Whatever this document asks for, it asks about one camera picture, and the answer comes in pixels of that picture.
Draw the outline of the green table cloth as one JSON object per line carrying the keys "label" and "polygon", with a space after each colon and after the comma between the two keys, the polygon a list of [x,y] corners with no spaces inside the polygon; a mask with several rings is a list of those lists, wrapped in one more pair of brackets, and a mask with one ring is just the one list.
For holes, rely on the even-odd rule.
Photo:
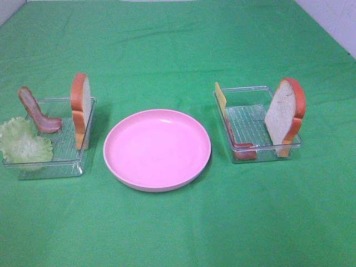
{"label": "green table cloth", "polygon": [[[1,168],[2,266],[354,266],[355,60],[294,1],[33,1],[1,27],[1,120],[17,97],[65,97],[88,74],[92,165],[20,181]],[[302,146],[234,164],[213,91],[298,80]],[[192,183],[149,194],[103,159],[121,119],[170,108],[199,120],[210,161]]]}

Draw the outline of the pink round plate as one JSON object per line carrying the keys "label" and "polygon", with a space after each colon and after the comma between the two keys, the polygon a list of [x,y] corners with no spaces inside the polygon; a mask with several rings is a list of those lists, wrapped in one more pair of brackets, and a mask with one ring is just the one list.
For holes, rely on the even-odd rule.
{"label": "pink round plate", "polygon": [[123,184],[145,192],[178,189],[197,178],[211,155],[202,124],[174,110],[154,109],[120,121],[107,135],[103,156]]}

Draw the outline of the bacon strip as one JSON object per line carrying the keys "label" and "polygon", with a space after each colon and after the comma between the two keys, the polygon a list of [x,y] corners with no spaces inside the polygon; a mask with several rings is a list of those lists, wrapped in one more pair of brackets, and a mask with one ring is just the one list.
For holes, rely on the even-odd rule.
{"label": "bacon strip", "polygon": [[[233,132],[233,128],[231,126],[231,123],[228,119],[227,112],[224,110],[224,119],[228,128],[228,133],[230,136],[230,139],[232,141],[232,144],[234,145],[235,148],[237,149],[247,149],[254,147],[253,143],[237,143],[235,141],[235,136]],[[248,150],[248,151],[243,151],[243,150],[238,150],[234,151],[234,159],[236,160],[255,160],[257,159],[257,152],[255,150]]]}
{"label": "bacon strip", "polygon": [[32,91],[27,86],[19,88],[18,97],[39,132],[51,134],[57,132],[61,128],[62,119],[44,115],[36,98],[33,96]]}

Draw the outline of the clear plastic tray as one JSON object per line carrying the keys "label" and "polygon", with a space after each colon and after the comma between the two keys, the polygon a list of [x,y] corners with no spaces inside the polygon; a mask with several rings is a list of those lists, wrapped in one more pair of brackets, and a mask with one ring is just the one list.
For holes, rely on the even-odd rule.
{"label": "clear plastic tray", "polygon": [[[222,128],[225,131],[225,141],[230,151],[230,158],[235,164],[279,161],[292,157],[293,150],[300,147],[302,140],[296,135],[290,145],[273,145],[264,118],[273,98],[272,90],[267,86],[221,88],[226,97],[226,112],[233,128],[235,141],[237,143],[253,143],[250,149],[237,149],[232,144],[228,128],[220,111],[215,91],[214,96],[217,109],[221,117]],[[257,159],[236,160],[234,151],[255,150]]]}
{"label": "clear plastic tray", "polygon": [[24,162],[13,164],[2,159],[3,166],[20,180],[52,179],[80,176],[90,164],[95,149],[76,147],[75,126],[72,119],[71,101],[64,98],[44,98],[37,100],[41,111],[49,117],[62,119],[61,128],[55,133],[39,132],[27,115],[26,121],[34,128],[37,136],[47,138],[52,145],[52,160],[47,162]]}

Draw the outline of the yellow cheese slice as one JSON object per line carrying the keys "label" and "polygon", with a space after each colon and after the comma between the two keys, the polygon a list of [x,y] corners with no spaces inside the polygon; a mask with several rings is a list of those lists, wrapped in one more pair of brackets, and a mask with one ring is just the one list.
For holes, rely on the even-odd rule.
{"label": "yellow cheese slice", "polygon": [[219,104],[220,111],[223,115],[223,118],[226,119],[226,104],[227,100],[225,95],[223,94],[220,85],[218,82],[215,82],[215,96],[217,99],[217,102]]}

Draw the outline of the bread slice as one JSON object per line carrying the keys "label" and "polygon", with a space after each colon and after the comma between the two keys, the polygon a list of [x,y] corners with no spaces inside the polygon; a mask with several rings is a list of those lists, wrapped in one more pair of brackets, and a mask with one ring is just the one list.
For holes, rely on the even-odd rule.
{"label": "bread slice", "polygon": [[290,145],[306,112],[306,97],[300,83],[284,78],[277,88],[264,123],[273,145]]}
{"label": "bread slice", "polygon": [[76,147],[82,148],[91,113],[91,90],[88,76],[77,73],[72,82],[71,94],[72,119],[75,126]]}

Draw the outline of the green lettuce leaf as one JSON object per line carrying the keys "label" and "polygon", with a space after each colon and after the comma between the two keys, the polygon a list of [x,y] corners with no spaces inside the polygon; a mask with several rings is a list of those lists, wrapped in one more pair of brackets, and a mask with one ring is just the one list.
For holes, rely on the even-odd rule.
{"label": "green lettuce leaf", "polygon": [[1,125],[1,152],[8,164],[49,162],[52,142],[37,135],[34,126],[23,117],[14,117]]}

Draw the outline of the right clear plastic tray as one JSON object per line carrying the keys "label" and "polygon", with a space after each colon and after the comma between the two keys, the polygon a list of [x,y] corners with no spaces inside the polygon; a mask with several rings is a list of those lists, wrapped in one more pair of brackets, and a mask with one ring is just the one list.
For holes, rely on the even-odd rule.
{"label": "right clear plastic tray", "polygon": [[[273,98],[272,90],[267,86],[221,88],[226,97],[226,112],[233,128],[235,141],[237,143],[253,143],[250,149],[237,149],[232,144],[228,128],[220,111],[215,91],[214,96],[217,109],[221,117],[222,128],[225,131],[225,141],[230,151],[230,158],[235,164],[279,161],[292,157],[293,150],[300,147],[302,140],[296,135],[290,145],[273,145],[264,118]],[[257,159],[236,160],[234,151],[255,150]]]}

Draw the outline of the left clear plastic tray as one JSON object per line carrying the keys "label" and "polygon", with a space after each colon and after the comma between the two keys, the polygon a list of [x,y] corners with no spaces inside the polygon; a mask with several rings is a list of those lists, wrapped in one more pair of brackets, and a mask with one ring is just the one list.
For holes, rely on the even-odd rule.
{"label": "left clear plastic tray", "polygon": [[37,136],[47,138],[52,145],[52,160],[47,162],[24,162],[13,164],[2,159],[3,166],[20,180],[52,179],[80,176],[90,164],[95,149],[76,147],[75,126],[72,119],[71,101],[64,98],[44,98],[37,100],[41,111],[49,117],[62,119],[61,128],[55,133],[39,132],[27,115],[26,121],[34,128]]}

